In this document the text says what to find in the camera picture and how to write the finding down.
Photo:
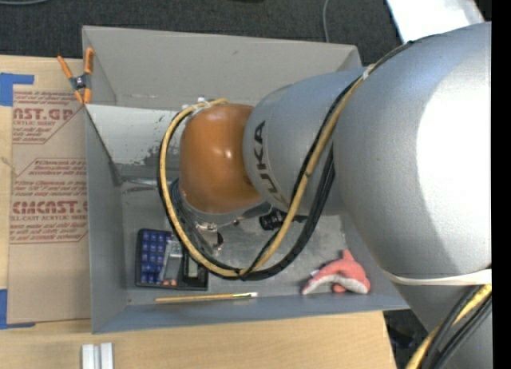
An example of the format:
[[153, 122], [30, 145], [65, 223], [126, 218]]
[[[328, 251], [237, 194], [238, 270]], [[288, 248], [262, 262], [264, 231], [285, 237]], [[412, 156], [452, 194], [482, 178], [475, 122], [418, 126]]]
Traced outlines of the pale grey metal gripper finger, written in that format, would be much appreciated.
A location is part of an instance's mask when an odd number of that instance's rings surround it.
[[178, 283], [183, 261], [183, 250], [179, 241], [168, 240], [164, 251], [164, 263], [160, 270], [161, 283]]

